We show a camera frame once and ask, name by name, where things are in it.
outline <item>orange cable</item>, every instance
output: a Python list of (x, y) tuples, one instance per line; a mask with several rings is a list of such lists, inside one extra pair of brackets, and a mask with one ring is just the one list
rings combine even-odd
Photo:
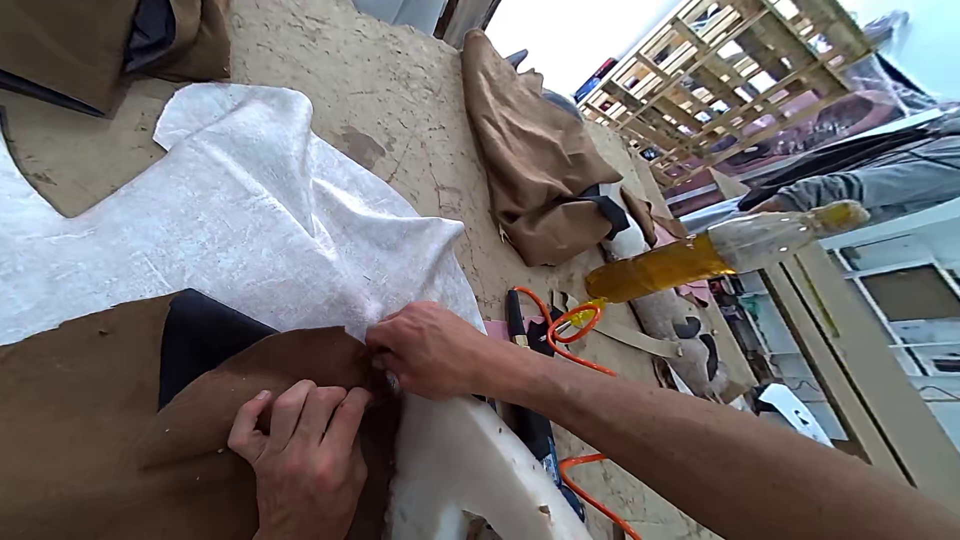
[[(614, 370), (604, 367), (600, 364), (591, 362), (589, 360), (584, 360), (579, 356), (572, 355), (571, 353), (564, 351), (559, 346), (557, 346), (557, 343), (555, 342), (556, 340), (561, 343), (572, 343), (580, 339), (581, 337), (587, 335), (587, 333), (593, 330), (593, 327), (595, 327), (597, 323), (600, 322), (600, 316), (603, 313), (603, 309), (600, 306), (595, 306), (595, 305), (576, 306), (574, 309), (571, 309), (570, 311), (564, 313), (563, 315), (558, 317), (556, 321), (554, 321), (550, 318), (550, 310), (546, 308), (546, 304), (543, 303), (543, 300), (541, 300), (540, 297), (537, 296), (537, 294), (534, 291), (528, 289), (527, 287), (521, 287), (521, 286), (514, 287), (514, 290), (526, 294), (527, 296), (532, 298), (534, 302), (537, 303), (537, 307), (540, 308), (540, 314), (543, 316), (543, 319), (546, 321), (546, 323), (550, 325), (546, 331), (546, 342), (550, 344), (550, 348), (552, 348), (556, 353), (558, 353), (560, 356), (563, 356), (564, 358), (573, 360), (578, 364), (585, 365), (588, 368), (595, 369), (596, 371), (599, 371), (601, 373), (606, 373), (611, 377), (616, 377), (616, 372), (614, 372)], [(562, 337), (557, 334), (557, 327), (561, 323), (569, 319), (571, 315), (580, 313), (582, 311), (593, 311), (593, 316), (590, 317), (589, 322), (586, 323), (584, 327), (580, 329), (580, 331), (578, 331), (577, 333), (569, 337)], [(587, 501), (594, 508), (596, 508), (597, 510), (600, 510), (601, 513), (603, 513), (605, 516), (610, 518), (614, 523), (620, 526), (620, 528), (622, 528), (624, 532), (630, 535), (631, 538), (633, 538), (634, 540), (641, 540), (640, 535), (636, 533), (634, 528), (630, 527), (630, 524), (628, 524), (626, 520), (614, 514), (613, 511), (607, 508), (606, 506), (604, 506), (603, 503), (600, 503), (599, 501), (591, 497), (589, 493), (584, 491), (582, 487), (574, 483), (573, 480), (571, 480), (570, 477), (566, 475), (566, 470), (569, 469), (570, 467), (573, 467), (575, 465), (580, 465), (582, 463), (591, 463), (592, 461), (600, 461), (606, 458), (607, 457), (603, 454), (589, 454), (589, 455), (581, 455), (579, 457), (568, 457), (567, 459), (563, 459), (560, 461), (560, 464), (558, 466), (558, 468), (560, 469), (560, 476), (562, 479), (564, 479), (564, 482), (566, 482), (566, 485), (570, 486), (570, 489), (572, 489), (573, 492), (579, 495), (584, 501)]]

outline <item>crumpled brown cloth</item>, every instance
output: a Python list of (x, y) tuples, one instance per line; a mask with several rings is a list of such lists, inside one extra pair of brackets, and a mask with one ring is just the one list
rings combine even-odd
[[(376, 380), (363, 344), (342, 328), (289, 331), (200, 376), (157, 414), (174, 296), (0, 348), (0, 538), (248, 540), (257, 529), (253, 472), (226, 450), (236, 409), (300, 379)], [(368, 480), (348, 538), (381, 537), (398, 422), (395, 401), (364, 416)]]
[[(139, 0), (0, 2), (0, 70), (5, 86), (76, 110), (114, 105)], [(144, 71), (177, 80), (225, 79), (229, 0), (169, 0), (172, 46)]]
[(564, 201), (622, 177), (571, 114), (540, 97), (479, 30), (464, 37), (464, 97), (487, 169), (493, 219), (528, 266), (559, 264), (599, 242), (611, 222), (592, 201)]

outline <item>workbench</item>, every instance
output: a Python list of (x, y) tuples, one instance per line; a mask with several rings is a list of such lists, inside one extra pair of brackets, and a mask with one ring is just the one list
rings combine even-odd
[[(504, 318), (503, 301), (513, 285), (543, 298), (551, 289), (587, 297), (583, 276), (604, 262), (599, 248), (557, 267), (529, 268), (501, 240), (468, 124), (456, 50), (410, 27), (360, 14), (349, 0), (234, 0), (232, 9), (231, 80), (303, 92), (313, 102), (317, 135), (385, 180), (421, 215), (464, 222), (456, 256), (485, 319)], [(180, 86), (130, 80), (111, 119), (0, 91), (8, 145), (37, 191), (60, 213), (76, 216), (163, 157), (152, 140), (154, 125)], [(649, 168), (617, 135), (599, 126), (590, 132), (631, 190), (665, 210)], [(721, 355), (734, 355), (729, 329), (713, 309), (713, 323), (723, 327), (716, 332)], [(525, 311), (536, 313), (533, 306)], [(626, 305), (610, 306), (605, 316), (639, 330)], [(604, 335), (592, 332), (571, 350), (625, 378), (658, 383), (649, 355)], [(556, 430), (560, 457), (585, 451), (582, 441)], [(573, 477), (645, 538), (712, 536), (609, 461), (582, 466)], [(588, 512), (594, 537), (613, 537), (611, 523), (590, 507)]]

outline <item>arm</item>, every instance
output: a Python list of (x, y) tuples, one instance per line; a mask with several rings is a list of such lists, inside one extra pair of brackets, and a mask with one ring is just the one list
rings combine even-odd
[(432, 303), (372, 327), (400, 384), (484, 394), (567, 428), (725, 538), (960, 538), (960, 521), (859, 459), (718, 405), (539, 355)]

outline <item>yellow plastic bottle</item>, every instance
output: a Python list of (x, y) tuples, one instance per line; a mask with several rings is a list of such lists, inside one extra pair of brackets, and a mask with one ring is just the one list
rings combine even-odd
[(750, 272), (775, 264), (817, 237), (849, 231), (870, 219), (859, 203), (838, 201), (807, 212), (736, 217), (587, 275), (587, 293), (627, 302), (684, 283)]

